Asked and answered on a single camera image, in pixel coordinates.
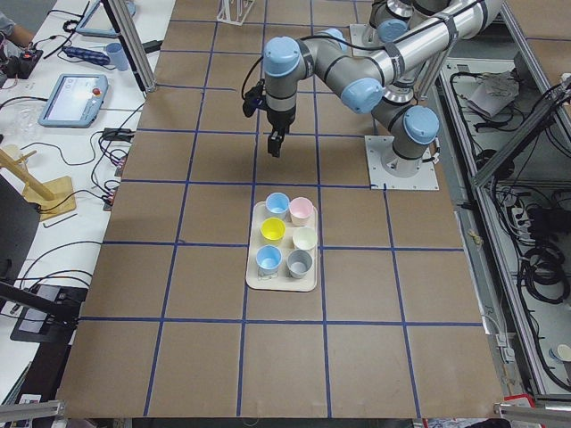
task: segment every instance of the gray cup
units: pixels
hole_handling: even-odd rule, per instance
[[[128,70],[128,61],[125,51],[121,43],[110,43],[105,47],[105,53],[109,56],[111,64],[114,65],[117,70],[125,71]]]
[[[287,269],[293,278],[301,279],[313,265],[311,255],[304,250],[294,250],[287,258]]]

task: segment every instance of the tablet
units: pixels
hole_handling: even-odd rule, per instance
[[[129,14],[133,16],[136,10],[135,4],[132,1],[127,1],[125,3]],[[107,12],[100,1],[95,2],[93,6],[91,6],[75,30],[84,36],[111,38],[117,36],[111,21],[109,21]]]
[[[37,122],[44,127],[88,128],[108,87],[104,75],[62,74]]]

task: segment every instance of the yellow cup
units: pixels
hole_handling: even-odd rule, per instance
[[[286,233],[286,224],[283,220],[270,217],[261,224],[261,235],[266,243],[278,245]]]

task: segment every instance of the pink cup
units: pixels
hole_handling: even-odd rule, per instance
[[[289,213],[294,225],[305,226],[313,214],[313,203],[307,198],[295,198],[289,202]]]

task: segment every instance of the wooden stand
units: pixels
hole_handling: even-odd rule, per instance
[[[75,196],[72,195],[70,197],[73,193],[71,177],[59,177],[55,180],[41,183],[28,172],[22,163],[32,154],[14,160],[0,149],[0,167],[8,169],[24,182],[26,186],[22,196],[26,201],[37,203],[42,210],[46,211],[42,213],[40,221],[75,210]]]

